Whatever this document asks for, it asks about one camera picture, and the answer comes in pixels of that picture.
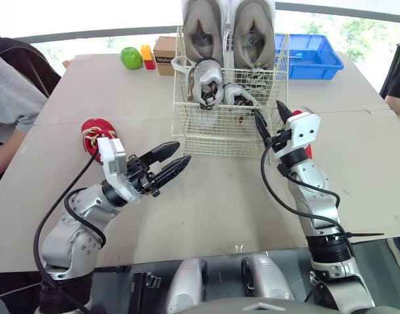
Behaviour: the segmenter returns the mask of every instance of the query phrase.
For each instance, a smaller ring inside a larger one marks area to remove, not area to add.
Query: beige tabletop
[[[342,198],[344,228],[400,236],[400,121],[351,61],[341,58],[346,67],[332,81],[289,81],[289,104],[320,112],[314,157]],[[35,228],[89,158],[81,123],[107,118],[126,152],[143,154],[172,140],[172,87],[171,77],[155,71],[122,71],[115,55],[72,62],[0,183],[0,271],[35,269]],[[276,192],[293,205],[284,179],[274,167],[268,172]],[[101,167],[93,164],[76,186],[102,180]],[[256,159],[195,155],[161,192],[126,205],[108,225],[98,266],[306,245],[297,217],[266,192]]]

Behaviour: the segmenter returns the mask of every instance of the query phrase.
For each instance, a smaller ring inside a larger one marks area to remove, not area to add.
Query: blue bin
[[[276,53],[284,36],[276,34]],[[323,35],[290,34],[289,79],[331,80],[344,69],[341,59]]]

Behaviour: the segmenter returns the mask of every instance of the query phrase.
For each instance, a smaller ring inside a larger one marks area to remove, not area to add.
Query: green apple
[[[142,56],[136,48],[124,48],[120,54],[120,57],[124,66],[129,70],[136,70],[142,67]]]

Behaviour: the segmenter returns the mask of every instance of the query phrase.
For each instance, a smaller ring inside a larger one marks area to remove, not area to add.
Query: wire basket
[[[224,64],[233,66],[231,31],[225,32]],[[281,49],[276,52],[274,71],[223,68],[224,84],[236,83],[248,90],[258,107],[220,104],[207,111],[189,97],[185,74],[175,71],[173,135],[184,154],[233,157],[261,157],[264,145],[256,128],[254,110],[259,109],[269,124],[271,134],[282,128],[276,100],[286,103],[288,87],[288,41],[283,34]],[[176,56],[185,56],[182,27],[177,29]]]

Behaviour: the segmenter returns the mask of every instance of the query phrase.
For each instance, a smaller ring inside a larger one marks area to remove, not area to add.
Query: black chair
[[[400,44],[397,44],[395,56],[393,57],[392,64],[390,65],[388,75],[386,76],[386,80],[384,81],[383,87],[380,90],[380,96],[382,96],[383,99],[386,98],[389,92],[389,88],[394,78],[399,73],[399,70],[400,70]]]

